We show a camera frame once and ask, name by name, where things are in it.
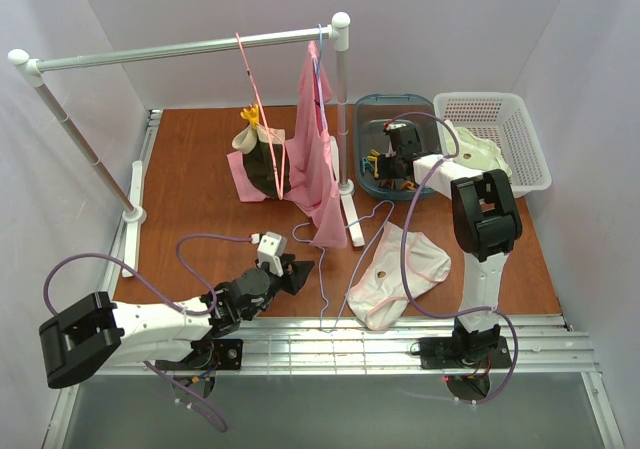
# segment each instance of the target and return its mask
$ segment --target hanging pink cloth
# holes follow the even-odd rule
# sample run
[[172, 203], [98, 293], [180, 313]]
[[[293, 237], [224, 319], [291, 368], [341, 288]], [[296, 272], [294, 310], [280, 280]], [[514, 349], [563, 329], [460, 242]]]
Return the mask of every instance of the hanging pink cloth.
[[[320, 67], [316, 77], [318, 52], [315, 42], [309, 43], [298, 91], [300, 101], [296, 112], [293, 139], [285, 141], [289, 157], [291, 190], [284, 199], [294, 202], [313, 220], [317, 231], [311, 244], [322, 247], [345, 247], [347, 234], [342, 221], [340, 191], [331, 166], [330, 136], [323, 114], [324, 102], [332, 98], [331, 87]], [[318, 100], [322, 94], [323, 104]], [[242, 202], [259, 202], [267, 196], [249, 181], [239, 151], [227, 155], [231, 174]]]

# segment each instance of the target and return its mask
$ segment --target brown wooden surface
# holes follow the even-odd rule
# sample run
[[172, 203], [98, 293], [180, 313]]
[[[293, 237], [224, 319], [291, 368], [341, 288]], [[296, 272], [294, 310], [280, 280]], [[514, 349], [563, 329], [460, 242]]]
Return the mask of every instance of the brown wooden surface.
[[[318, 261], [320, 251], [291, 238], [292, 228], [306, 222], [291, 202], [269, 200], [241, 203], [238, 200], [226, 154], [231, 139], [245, 121], [240, 109], [164, 111], [145, 179], [144, 207], [148, 217], [142, 226], [140, 272], [171, 299], [179, 301], [202, 294], [204, 288], [189, 275], [175, 257], [176, 241], [193, 232], [215, 232], [246, 236], [273, 231], [289, 238], [287, 252], [299, 260]], [[295, 107], [266, 109], [271, 127], [293, 134]], [[327, 108], [329, 125], [335, 128], [335, 107]], [[355, 204], [360, 216], [379, 202], [357, 187]], [[391, 222], [402, 226], [408, 203], [397, 203]], [[518, 200], [524, 226], [522, 238], [507, 262], [500, 294], [500, 308], [508, 314], [558, 314], [560, 306], [531, 217], [524, 199]], [[380, 226], [388, 208], [362, 223], [367, 241]], [[307, 228], [300, 236], [309, 236]], [[444, 249], [452, 260], [447, 280], [419, 298], [424, 307], [444, 312], [457, 309], [462, 294], [463, 258], [452, 228], [451, 203], [437, 195], [418, 203], [411, 230], [424, 232]], [[212, 240], [192, 240], [183, 246], [187, 260], [212, 284], [238, 277], [253, 264], [256, 246]], [[324, 285], [331, 301], [327, 316], [336, 316], [362, 249], [330, 249], [323, 264]], [[356, 282], [373, 257], [374, 248], [363, 262]], [[116, 299], [131, 303], [156, 302], [156, 298], [135, 280], [118, 282]], [[279, 295], [263, 316], [317, 317], [323, 306], [318, 272], [314, 269], [303, 290], [295, 297]], [[417, 315], [409, 306], [405, 315]], [[345, 315], [353, 314], [348, 309]]]

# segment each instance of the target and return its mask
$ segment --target white pipe connector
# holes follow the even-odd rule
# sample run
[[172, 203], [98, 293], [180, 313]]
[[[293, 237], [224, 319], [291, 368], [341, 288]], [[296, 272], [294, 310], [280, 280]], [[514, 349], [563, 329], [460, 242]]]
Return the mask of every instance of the white pipe connector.
[[337, 12], [331, 18], [331, 27], [338, 33], [334, 43], [336, 51], [343, 52], [349, 49], [349, 24], [351, 18], [346, 12]]
[[31, 59], [29, 54], [22, 49], [14, 49], [7, 55], [9, 62], [15, 66], [20, 75], [31, 87], [40, 87], [44, 84], [42, 74], [38, 71], [38, 59]]

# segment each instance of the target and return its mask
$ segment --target garment rack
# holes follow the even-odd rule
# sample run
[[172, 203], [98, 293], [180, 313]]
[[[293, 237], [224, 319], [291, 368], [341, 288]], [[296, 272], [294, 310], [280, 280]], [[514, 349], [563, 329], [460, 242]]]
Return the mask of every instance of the garment rack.
[[[359, 223], [354, 223], [358, 219], [352, 197], [354, 184], [347, 177], [347, 134], [349, 131], [347, 129], [346, 107], [346, 57], [347, 50], [349, 49], [350, 23], [351, 20], [348, 14], [338, 12], [331, 19], [331, 24], [325, 27], [245, 36], [241, 37], [240, 41], [244, 47], [260, 47], [288, 44], [292, 42], [313, 41], [318, 39], [320, 34], [322, 34], [323, 38], [335, 40], [334, 48], [337, 52], [338, 69], [338, 137], [336, 141], [337, 146], [334, 144], [332, 144], [332, 146], [337, 147], [338, 154], [334, 154], [335, 151], [332, 151], [332, 162], [334, 175], [338, 180], [338, 187], [340, 188], [340, 197], [345, 219], [348, 224], [353, 224], [349, 226], [351, 240], [353, 245], [357, 247], [364, 245], [364, 237]], [[122, 219], [126, 224], [124, 262], [136, 270], [138, 268], [140, 228], [146, 219], [146, 213], [142, 208], [142, 195], [144, 190], [144, 167], [142, 161], [135, 161], [132, 165], [131, 187], [129, 195], [127, 195], [89, 145], [71, 117], [69, 117], [56, 97], [51, 93], [42, 78], [42, 74], [48, 71], [123, 64], [125, 62], [148, 61], [151, 59], [162, 59], [166, 57], [230, 51], [238, 48], [238, 41], [233, 37], [214, 39], [210, 41], [189, 42], [184, 44], [172, 44], [168, 46], [148, 47], [143, 49], [115, 51], [104, 54], [65, 57], [48, 61], [31, 58], [29, 54], [22, 49], [14, 49], [9, 52], [9, 62], [16, 67], [24, 80], [35, 89], [40, 99], [44, 101], [46, 106], [53, 113], [58, 123], [84, 155], [96, 174], [100, 177], [100, 180], [122, 203], [124, 208], [122, 212]], [[132, 274], [126, 269], [123, 269], [122, 275], [128, 277]]]

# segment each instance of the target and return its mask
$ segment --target white laundry basket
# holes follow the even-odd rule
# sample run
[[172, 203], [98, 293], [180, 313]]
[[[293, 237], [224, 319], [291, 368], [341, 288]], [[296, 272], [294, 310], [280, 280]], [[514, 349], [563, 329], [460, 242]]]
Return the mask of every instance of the white laundry basket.
[[509, 164], [515, 197], [551, 185], [551, 174], [520, 96], [504, 92], [447, 92], [433, 100], [436, 116], [491, 139]]

